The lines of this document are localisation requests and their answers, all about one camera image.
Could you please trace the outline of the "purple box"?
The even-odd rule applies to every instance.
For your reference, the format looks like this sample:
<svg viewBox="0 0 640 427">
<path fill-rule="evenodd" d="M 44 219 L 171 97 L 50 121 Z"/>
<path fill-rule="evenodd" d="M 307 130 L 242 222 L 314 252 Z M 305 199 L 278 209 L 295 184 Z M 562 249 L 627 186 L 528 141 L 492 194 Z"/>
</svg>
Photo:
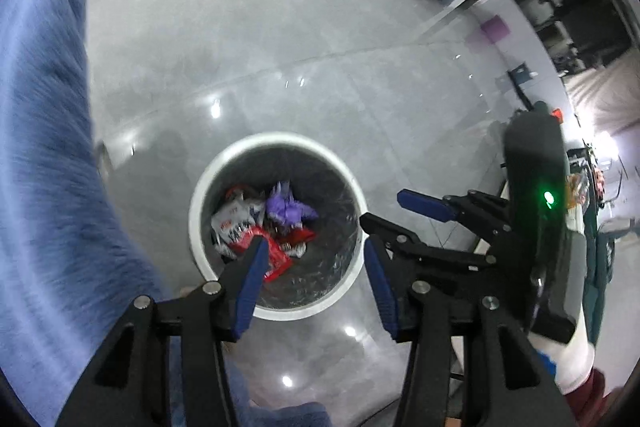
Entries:
<svg viewBox="0 0 640 427">
<path fill-rule="evenodd" d="M 499 15 L 491 17 L 480 24 L 486 39 L 491 43 L 497 43 L 500 40 L 510 36 L 510 28 L 508 24 Z"/>
</svg>

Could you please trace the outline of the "blue fluffy towel mat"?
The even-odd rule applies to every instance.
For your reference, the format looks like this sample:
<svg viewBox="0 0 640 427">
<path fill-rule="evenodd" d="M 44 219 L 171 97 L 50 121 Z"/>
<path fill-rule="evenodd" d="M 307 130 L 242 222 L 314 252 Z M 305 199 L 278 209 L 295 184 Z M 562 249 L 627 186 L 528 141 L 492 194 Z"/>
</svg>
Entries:
<svg viewBox="0 0 640 427">
<path fill-rule="evenodd" d="M 1 395 L 58 425 L 82 373 L 137 297 L 172 300 L 122 229 L 96 165 L 86 0 L 1 0 Z M 326 426 L 318 403 L 255 407 L 224 356 L 238 425 Z M 171 423 L 184 421 L 171 369 Z"/>
</svg>

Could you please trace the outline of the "purple plastic bag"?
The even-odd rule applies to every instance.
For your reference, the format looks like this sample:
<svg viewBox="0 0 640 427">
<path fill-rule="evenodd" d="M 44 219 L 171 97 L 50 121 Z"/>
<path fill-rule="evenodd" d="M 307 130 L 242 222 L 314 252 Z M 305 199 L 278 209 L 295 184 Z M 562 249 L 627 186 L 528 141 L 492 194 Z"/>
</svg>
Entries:
<svg viewBox="0 0 640 427">
<path fill-rule="evenodd" d="M 264 227 L 268 232 L 285 235 L 318 218 L 317 210 L 295 198 L 288 181 L 278 182 L 266 199 Z"/>
</svg>

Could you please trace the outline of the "small red chip packet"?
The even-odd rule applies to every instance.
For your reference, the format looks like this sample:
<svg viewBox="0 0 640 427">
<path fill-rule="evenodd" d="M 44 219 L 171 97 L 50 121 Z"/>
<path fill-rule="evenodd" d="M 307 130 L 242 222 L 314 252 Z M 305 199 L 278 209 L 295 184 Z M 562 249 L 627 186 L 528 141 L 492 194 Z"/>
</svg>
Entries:
<svg viewBox="0 0 640 427">
<path fill-rule="evenodd" d="M 314 231 L 307 228 L 293 229 L 279 239 L 279 245 L 288 257 L 299 259 L 306 253 L 307 244 L 316 236 Z"/>
</svg>

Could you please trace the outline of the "white printed paper wrapper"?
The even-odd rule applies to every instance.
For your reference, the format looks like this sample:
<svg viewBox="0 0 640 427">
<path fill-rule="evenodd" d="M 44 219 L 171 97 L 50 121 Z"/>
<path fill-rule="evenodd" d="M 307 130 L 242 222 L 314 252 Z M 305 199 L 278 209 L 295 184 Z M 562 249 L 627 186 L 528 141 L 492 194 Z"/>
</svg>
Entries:
<svg viewBox="0 0 640 427">
<path fill-rule="evenodd" d="M 215 251 L 235 260 L 242 253 L 242 239 L 251 228 L 262 227 L 266 204 L 261 199 L 230 199 L 210 218 Z"/>
</svg>

